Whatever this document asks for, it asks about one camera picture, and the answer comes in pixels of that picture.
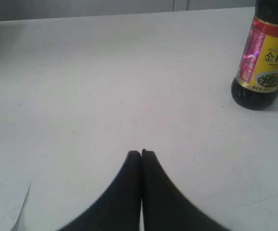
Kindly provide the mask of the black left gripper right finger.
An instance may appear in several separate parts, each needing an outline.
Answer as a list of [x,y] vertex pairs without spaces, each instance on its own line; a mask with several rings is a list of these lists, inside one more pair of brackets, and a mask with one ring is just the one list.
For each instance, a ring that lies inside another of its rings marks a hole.
[[173,184],[153,151],[142,150],[143,223],[146,231],[227,231]]

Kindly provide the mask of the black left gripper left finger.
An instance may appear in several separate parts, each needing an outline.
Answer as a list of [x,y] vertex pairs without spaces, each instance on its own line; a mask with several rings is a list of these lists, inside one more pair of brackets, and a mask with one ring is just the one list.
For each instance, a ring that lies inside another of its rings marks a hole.
[[138,231],[142,198],[141,155],[128,152],[115,179],[63,231]]

